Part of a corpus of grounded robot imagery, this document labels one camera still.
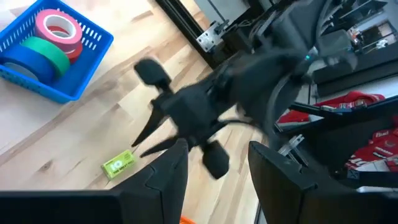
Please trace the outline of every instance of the pink tape roll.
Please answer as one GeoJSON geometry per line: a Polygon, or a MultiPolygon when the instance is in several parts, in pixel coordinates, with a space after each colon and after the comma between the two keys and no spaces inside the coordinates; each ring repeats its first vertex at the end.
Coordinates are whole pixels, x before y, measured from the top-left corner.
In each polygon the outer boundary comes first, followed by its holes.
{"type": "Polygon", "coordinates": [[[36,36],[45,39],[64,52],[75,50],[83,35],[77,21],[64,12],[54,9],[46,9],[38,13],[35,25],[36,36]],[[51,32],[49,27],[56,26],[66,30],[68,37],[60,37],[51,32]]]}

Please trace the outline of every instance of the blue plastic basket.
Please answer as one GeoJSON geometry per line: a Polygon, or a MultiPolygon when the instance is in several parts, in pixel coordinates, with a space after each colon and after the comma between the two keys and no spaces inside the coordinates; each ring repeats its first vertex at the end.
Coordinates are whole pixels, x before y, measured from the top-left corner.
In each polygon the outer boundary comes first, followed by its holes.
{"type": "Polygon", "coordinates": [[[43,9],[57,9],[75,18],[83,29],[83,52],[68,72],[50,86],[0,65],[0,76],[58,103],[77,100],[92,78],[113,36],[59,0],[38,0],[0,33],[0,54],[34,35],[35,18],[43,9]]]}

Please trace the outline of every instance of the green tape roll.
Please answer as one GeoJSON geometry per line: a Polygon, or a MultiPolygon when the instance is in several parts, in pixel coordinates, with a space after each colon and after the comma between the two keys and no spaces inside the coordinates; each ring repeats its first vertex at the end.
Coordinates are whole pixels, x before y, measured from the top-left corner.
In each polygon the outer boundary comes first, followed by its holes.
{"type": "Polygon", "coordinates": [[[28,47],[49,59],[54,65],[58,77],[62,77],[70,67],[67,55],[47,40],[38,37],[29,37],[23,41],[21,45],[28,47]]]}

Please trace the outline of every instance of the blue tape roll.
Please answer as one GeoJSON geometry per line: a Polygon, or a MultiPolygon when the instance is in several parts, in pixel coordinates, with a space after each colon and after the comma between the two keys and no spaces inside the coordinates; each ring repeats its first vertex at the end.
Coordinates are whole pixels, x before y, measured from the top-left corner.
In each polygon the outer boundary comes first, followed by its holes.
{"type": "Polygon", "coordinates": [[[55,68],[43,55],[16,44],[0,55],[0,64],[27,77],[49,84],[55,76],[55,68]]]}

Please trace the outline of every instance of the wooden surface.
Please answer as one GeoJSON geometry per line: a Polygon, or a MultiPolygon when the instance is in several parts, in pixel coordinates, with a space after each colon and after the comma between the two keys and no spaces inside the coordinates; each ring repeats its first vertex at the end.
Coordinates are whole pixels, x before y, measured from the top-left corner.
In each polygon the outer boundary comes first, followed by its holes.
{"type": "MultiPolygon", "coordinates": [[[[0,1],[0,29],[22,13],[30,0],[0,1]]],[[[0,80],[0,190],[109,189],[158,155],[139,159],[109,181],[100,165],[130,149],[136,155],[175,132],[167,121],[134,149],[144,127],[149,101],[157,92],[144,86],[132,69],[142,57],[156,58],[178,90],[211,72],[205,61],[153,0],[66,0],[71,7],[108,30],[114,42],[90,85],[77,102],[59,105],[0,80]]],[[[188,10],[208,26],[193,1],[188,10]]],[[[225,116],[234,116],[234,110],[225,116]]],[[[231,156],[231,169],[213,180],[201,165],[201,152],[190,154],[183,214],[197,223],[252,223],[258,199],[247,162],[249,128],[228,127],[217,137],[231,156]]]]}

